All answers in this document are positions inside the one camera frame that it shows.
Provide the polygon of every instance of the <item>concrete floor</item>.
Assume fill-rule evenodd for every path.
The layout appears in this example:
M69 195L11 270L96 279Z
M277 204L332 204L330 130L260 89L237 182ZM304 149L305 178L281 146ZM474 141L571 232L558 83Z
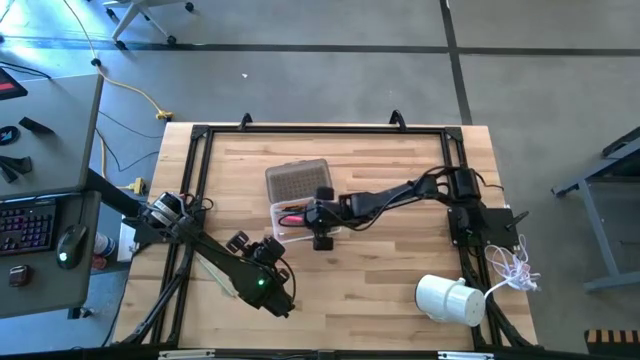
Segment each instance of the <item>concrete floor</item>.
M186 13L179 4L154 9L179 41L447 44L438 0L193 2L198 9L194 14ZM92 38L109 38L114 25L98 2L70 3ZM449 3L460 46L640 46L636 36L640 3L632 0ZM0 60L29 64L52 76L93 71L88 50L12 45L15 38L11 36L82 39L64 6L17 0L0 24L0 32L9 36L0 46ZM164 41L143 19L136 19L122 39L132 44ZM175 121L239 121L250 112L255 121L382 123L398 108L413 124L461 124L447 54L101 50L99 57L113 78L143 88L163 108L176 113ZM640 328L640 286L584 293L584 281L605 274L595 237L577 196L556 200L549 192L595 161L603 146L637 126L637 60L461 56L473 124L490 128L507 200L516 210L531 211L519 230L527 236L533 268L543 274L542 291L530 294L529 299L539 342L550 349L585 352L582 333L589 328ZM185 88L172 85L176 83ZM105 85L101 110L146 134L163 131L164 124L155 120L153 108L126 90ZM131 134L103 116L98 126L123 164L158 149L159 140ZM99 161L95 143L91 166L98 169ZM117 184L136 176L151 180L154 165L155 157L151 157L118 173L110 160L108 174ZM116 227L117 218L103 226ZM121 289L122 279L123 275L92 278L88 303L95 304L105 318L114 314L121 295L115 289ZM0 346L0 353L96 346L110 325L100 319L62 326L67 320L53 312L0 320L0 341L6 343ZM29 331L60 336L21 335Z

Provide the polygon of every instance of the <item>wooden table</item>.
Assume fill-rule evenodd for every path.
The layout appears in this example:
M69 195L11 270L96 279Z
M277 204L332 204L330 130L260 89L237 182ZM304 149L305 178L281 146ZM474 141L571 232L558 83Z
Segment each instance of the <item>wooden table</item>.
M192 125L167 125L150 201L165 191L179 191ZM488 128L462 130L469 166L487 183L498 184ZM200 154L195 164L200 164ZM383 190L442 164L439 140L425 135L216 134L205 196L215 201L217 210L207 215L205 230L220 242L238 230L254 241L271 234L265 169L317 158L329 163L336 194ZM194 167L191 189L198 169ZM499 189L481 190L487 206L503 206ZM194 261L180 347L472 349L468 327L431 321L414 303L415 286L423 275L461 275L445 213L435 201L418 202L385 213L365 232L343 230L330 252L313 251L310 242L288 244L284 258L298 283L296 309L288 319L224 295ZM153 245L134 259L114 340L130 334L155 302L166 253L167 246ZM290 291L291 281L287 287ZM535 343L526 295L508 287L494 294L521 334ZM165 333L173 304L169 308ZM487 329L483 334L489 339Z

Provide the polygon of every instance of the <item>keyboard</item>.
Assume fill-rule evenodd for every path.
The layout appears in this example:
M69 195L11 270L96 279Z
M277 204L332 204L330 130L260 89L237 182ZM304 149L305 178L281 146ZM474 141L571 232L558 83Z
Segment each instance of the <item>keyboard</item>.
M55 199L0 204L0 256L51 250Z

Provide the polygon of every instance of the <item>caster wheel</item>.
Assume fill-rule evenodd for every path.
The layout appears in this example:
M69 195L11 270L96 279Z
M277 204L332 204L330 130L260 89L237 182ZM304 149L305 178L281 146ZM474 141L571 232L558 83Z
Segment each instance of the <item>caster wheel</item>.
M127 46L120 40L116 41L116 47L120 50L127 50Z

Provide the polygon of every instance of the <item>yellow extension cord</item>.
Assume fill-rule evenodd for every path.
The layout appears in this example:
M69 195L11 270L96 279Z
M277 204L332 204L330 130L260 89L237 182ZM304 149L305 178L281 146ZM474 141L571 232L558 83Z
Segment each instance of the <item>yellow extension cord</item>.
M87 38L87 41L89 42L89 48L91 48L91 53L93 54L93 58L94 59L98 59L97 55L96 55L96 51L93 48L93 43L91 42L91 38L89 38L89 34L87 33L87 30L85 30L84 25L82 25L82 21L80 21L80 18L78 17L78 15L76 14L75 11L73 11L73 8L69 5L69 3L67 2L67 0L63 0L64 3L67 5L67 7L69 8L69 10L71 10L71 13L73 14L73 16L76 18L76 20L78 21L78 24L80 25L80 27L82 28L82 32L84 32L84 36ZM107 75L105 75L104 72L102 72L102 69L100 68L101 65L95 65L96 69L98 70L98 73L100 75L102 75L102 77L110 84L116 85L116 86L120 86L123 87L125 89L129 89L131 91L135 91L138 94L144 96L147 100L149 100L149 102L151 103L151 105L153 105L153 107L156 108L156 110L158 111L158 113L156 114L156 119L158 120L167 120L170 119L171 117L173 117L173 113L170 111L165 111L160 109L160 106L158 106L158 104L151 98L151 96L147 95L144 91L133 87L131 85L127 85L124 83L121 83L119 81L115 81L110 79ZM106 146L104 145L104 139L102 138L102 135L100 133L98 133L98 136L100 137L100 145L102 148L102 177L107 179L107 154L106 154ZM131 190L131 185L129 186L116 186L118 189L127 189L127 190Z

